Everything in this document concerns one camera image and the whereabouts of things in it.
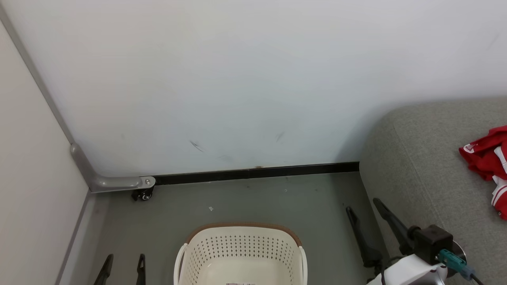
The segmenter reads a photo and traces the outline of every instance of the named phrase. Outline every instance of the gray fabric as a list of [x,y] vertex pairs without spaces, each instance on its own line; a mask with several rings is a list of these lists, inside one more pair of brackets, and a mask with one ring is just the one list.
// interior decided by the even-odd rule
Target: gray fabric
[[[386,115],[370,135],[360,173],[407,226],[436,224],[454,235],[487,285],[507,284],[507,221],[491,206],[494,182],[467,169],[458,148],[507,125],[507,98],[439,102]],[[376,213],[391,256],[398,244]],[[468,284],[460,276],[446,284]]]

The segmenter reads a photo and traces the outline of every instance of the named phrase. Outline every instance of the sofa seam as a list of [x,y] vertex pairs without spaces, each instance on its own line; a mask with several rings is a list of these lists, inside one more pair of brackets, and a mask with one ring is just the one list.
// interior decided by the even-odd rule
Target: sofa seam
[[396,130],[396,126],[394,125],[394,122],[391,122],[391,125],[392,125],[392,129],[394,130],[394,133],[395,133],[396,137],[398,138],[398,141],[400,142],[400,145],[403,148],[403,151],[405,152],[405,156],[409,159],[410,167],[414,171],[417,181],[422,186],[422,189],[423,189],[423,192],[424,192],[424,196],[425,196],[426,200],[428,201],[429,205],[431,206],[431,213],[433,214],[433,217],[437,220],[438,223],[440,223],[442,225],[443,228],[445,228],[444,221],[441,219],[440,215],[436,211],[436,207],[433,204],[432,200],[430,199],[430,194],[429,194],[429,192],[428,192],[428,190],[426,188],[426,185],[424,184],[424,182],[422,181],[421,177],[419,176],[419,172],[416,170],[414,162],[412,161],[412,158],[408,154],[407,148],[405,147],[405,144],[401,140],[400,135],[398,134],[398,131]]

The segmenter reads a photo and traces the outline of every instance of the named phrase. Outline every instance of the floor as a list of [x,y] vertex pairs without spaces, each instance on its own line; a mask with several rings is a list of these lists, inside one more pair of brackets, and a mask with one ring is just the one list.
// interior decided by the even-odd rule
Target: floor
[[141,253],[147,284],[172,284],[174,260],[185,238],[215,222],[286,226],[306,251],[309,284],[365,284],[373,272],[362,266],[346,206],[352,206],[371,242],[385,252],[358,172],[159,186],[146,202],[133,202],[130,192],[110,195],[87,284],[94,283],[111,253],[107,285],[135,284]]

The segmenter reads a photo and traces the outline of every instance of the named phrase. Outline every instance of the cable connector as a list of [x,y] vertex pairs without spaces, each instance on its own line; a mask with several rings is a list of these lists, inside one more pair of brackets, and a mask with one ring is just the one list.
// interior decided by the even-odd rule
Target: cable connector
[[440,262],[445,264],[448,268],[459,272],[459,274],[468,281],[472,280],[472,275],[475,275],[474,268],[468,266],[465,260],[457,257],[448,250],[441,250],[438,258]]

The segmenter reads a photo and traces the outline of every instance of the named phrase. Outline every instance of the laundry basket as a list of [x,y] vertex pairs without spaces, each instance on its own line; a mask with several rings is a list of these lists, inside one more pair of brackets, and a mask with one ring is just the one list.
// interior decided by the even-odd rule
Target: laundry basket
[[301,241],[290,229],[261,223],[196,229],[174,264],[174,285],[307,285]]

